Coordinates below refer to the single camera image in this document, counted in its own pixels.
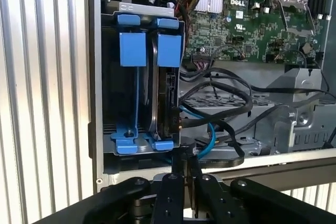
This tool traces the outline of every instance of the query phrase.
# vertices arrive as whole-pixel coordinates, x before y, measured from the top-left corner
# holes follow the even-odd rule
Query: black mount
[[[227,186],[203,174],[193,153],[181,147],[171,173],[127,179],[35,224],[336,223],[335,215],[252,180]],[[183,217],[188,203],[194,218]]]

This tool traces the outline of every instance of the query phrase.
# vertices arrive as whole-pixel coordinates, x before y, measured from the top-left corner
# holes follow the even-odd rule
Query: corrugated metal panel
[[[0,0],[2,223],[92,194],[87,0]]]
[[[283,193],[336,215],[336,183],[288,190]]]

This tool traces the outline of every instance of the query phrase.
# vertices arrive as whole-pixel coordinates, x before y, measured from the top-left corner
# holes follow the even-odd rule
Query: white label
[[[232,5],[245,6],[244,1],[241,1],[241,0],[230,0],[230,3]]]
[[[244,12],[242,10],[236,11],[236,18],[243,19],[244,18]]]
[[[243,27],[243,25],[241,25],[241,24],[236,24],[236,27],[235,27],[235,29],[236,29],[236,30],[238,30],[238,31],[243,31],[243,30],[246,30],[246,28],[245,28],[245,27]]]

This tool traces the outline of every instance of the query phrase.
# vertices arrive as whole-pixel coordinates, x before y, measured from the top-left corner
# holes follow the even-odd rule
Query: motherboard
[[[216,60],[297,64],[295,50],[307,57],[323,50],[330,16],[309,9],[308,0],[294,0],[294,4],[288,0],[201,1],[207,7],[219,4],[221,10],[214,13],[198,6],[190,12],[185,58],[211,56],[222,47]]]

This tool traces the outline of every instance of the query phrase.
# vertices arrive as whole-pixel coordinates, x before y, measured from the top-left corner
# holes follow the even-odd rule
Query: blue plastic tab
[[[152,146],[155,151],[171,151],[174,148],[173,140],[155,140],[149,133],[143,136]]]
[[[158,28],[178,29],[179,21],[169,18],[158,18],[156,20]]]
[[[170,151],[174,148],[174,142],[172,140],[156,141],[153,145],[153,149],[157,151]]]
[[[120,65],[123,67],[146,66],[146,34],[119,33]]]
[[[136,80],[134,87],[136,96],[134,98],[134,114],[131,119],[131,125],[125,123],[117,123],[116,132],[111,134],[111,140],[116,141],[118,154],[135,154],[138,152],[138,146],[134,143],[134,139],[138,138],[138,109],[139,109],[139,89],[140,89],[140,69],[135,69]]]
[[[123,26],[140,26],[140,17],[138,15],[121,14],[118,15],[118,24]]]
[[[159,67],[180,67],[181,61],[181,35],[159,34],[157,65]]]
[[[138,146],[130,142],[126,142],[126,140],[116,140],[117,152],[121,155],[130,155],[138,152]]]

